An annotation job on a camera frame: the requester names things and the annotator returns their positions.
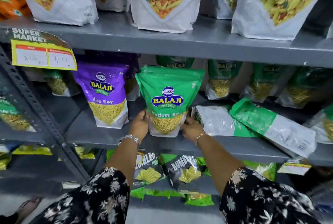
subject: sleeve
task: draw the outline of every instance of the sleeve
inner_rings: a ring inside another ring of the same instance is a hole
[[[105,168],[85,185],[61,196],[39,216],[38,223],[124,224],[130,187],[122,172]]]
[[[314,206],[306,195],[245,167],[229,178],[220,211],[225,224],[319,224],[312,214]]]

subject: wristwatch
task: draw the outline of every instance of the wristwatch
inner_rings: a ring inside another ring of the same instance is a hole
[[[136,142],[137,148],[139,148],[139,139],[136,136],[134,136],[134,135],[125,135],[124,137],[120,138],[118,146],[122,142],[122,140],[125,139],[125,138],[131,138],[131,139],[133,139]]]

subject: person's left hand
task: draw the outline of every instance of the person's left hand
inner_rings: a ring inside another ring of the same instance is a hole
[[[148,133],[148,119],[149,115],[146,113],[146,109],[143,109],[131,123],[129,134],[136,136],[139,139],[139,144]]]

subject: floral print shirt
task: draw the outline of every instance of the floral print shirt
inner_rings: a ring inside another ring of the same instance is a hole
[[[32,223],[123,224],[129,197],[123,173],[105,168],[82,187],[60,197]],[[220,202],[225,224],[319,224],[313,210],[304,194],[245,167],[232,174]]]

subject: hand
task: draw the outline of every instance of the hand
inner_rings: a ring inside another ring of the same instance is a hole
[[[187,115],[185,122],[181,124],[181,129],[183,131],[183,136],[187,139],[190,139],[194,143],[196,143],[196,138],[200,134],[205,134],[203,125],[201,125],[198,121],[194,120],[189,115]]]
[[[139,139],[139,144],[141,144],[142,139],[148,133],[148,113],[146,109],[143,109],[141,112],[135,116],[134,120],[131,123],[129,134],[134,135]]]

